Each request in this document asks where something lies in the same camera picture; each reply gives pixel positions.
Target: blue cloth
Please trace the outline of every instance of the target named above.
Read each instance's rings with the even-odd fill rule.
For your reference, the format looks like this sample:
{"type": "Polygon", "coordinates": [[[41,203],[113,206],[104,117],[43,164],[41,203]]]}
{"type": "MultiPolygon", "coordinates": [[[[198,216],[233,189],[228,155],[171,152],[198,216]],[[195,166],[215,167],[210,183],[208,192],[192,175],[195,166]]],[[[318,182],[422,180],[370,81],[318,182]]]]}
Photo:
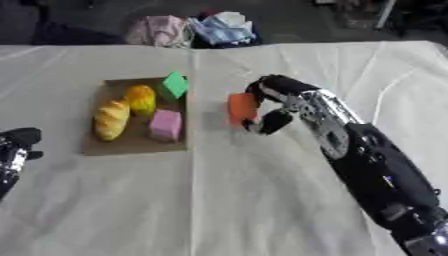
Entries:
{"type": "Polygon", "coordinates": [[[193,30],[211,45],[243,42],[256,38],[252,31],[245,28],[229,27],[215,16],[210,16],[202,22],[196,18],[190,18],[189,21],[193,30]]]}

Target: croissant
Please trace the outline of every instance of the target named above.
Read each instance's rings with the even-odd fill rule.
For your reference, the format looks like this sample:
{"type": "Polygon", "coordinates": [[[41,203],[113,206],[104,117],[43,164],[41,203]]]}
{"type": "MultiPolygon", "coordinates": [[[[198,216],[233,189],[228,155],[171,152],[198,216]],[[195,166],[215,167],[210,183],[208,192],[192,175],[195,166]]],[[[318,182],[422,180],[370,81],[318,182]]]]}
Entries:
{"type": "Polygon", "coordinates": [[[100,107],[94,116],[96,134],[105,141],[116,139],[124,131],[129,115],[126,101],[111,101],[100,107]]]}

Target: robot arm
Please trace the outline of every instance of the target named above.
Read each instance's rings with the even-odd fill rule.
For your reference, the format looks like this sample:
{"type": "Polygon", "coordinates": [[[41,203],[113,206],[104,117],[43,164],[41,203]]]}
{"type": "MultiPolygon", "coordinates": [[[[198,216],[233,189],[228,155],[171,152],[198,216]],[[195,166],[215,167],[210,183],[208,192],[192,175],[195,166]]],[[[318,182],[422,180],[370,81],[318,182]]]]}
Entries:
{"type": "Polygon", "coordinates": [[[246,92],[258,106],[264,99],[281,104],[260,122],[244,120],[247,130],[269,135],[297,114],[362,209],[408,255],[448,255],[448,213],[439,206],[440,191],[377,128],[331,92],[285,76],[262,77],[246,92]]]}

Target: floor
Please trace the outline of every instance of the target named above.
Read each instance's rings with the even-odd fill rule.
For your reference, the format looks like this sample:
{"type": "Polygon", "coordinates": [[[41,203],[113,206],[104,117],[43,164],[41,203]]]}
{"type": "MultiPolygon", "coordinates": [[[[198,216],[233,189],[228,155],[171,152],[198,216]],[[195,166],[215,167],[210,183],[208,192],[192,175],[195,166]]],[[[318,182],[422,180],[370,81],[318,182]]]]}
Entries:
{"type": "MultiPolygon", "coordinates": [[[[245,14],[255,22],[265,43],[399,40],[384,31],[341,28],[329,7],[315,7],[311,0],[96,0],[92,9],[86,8],[83,0],[46,1],[52,6],[53,21],[114,35],[125,33],[141,16],[187,17],[213,9],[245,14]]],[[[17,2],[0,0],[0,44],[30,42],[37,11],[17,2]]],[[[416,32],[405,39],[448,42],[440,33],[416,32]]]]}

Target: orange cube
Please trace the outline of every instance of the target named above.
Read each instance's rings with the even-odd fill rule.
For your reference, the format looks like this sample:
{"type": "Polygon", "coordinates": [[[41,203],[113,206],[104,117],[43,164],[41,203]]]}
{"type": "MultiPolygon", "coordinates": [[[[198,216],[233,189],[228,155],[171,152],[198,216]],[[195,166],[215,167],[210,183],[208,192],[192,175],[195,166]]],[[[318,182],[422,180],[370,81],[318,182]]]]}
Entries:
{"type": "Polygon", "coordinates": [[[250,93],[232,93],[228,98],[230,124],[241,125],[244,119],[253,120],[257,117],[257,104],[254,95],[250,93]]]}

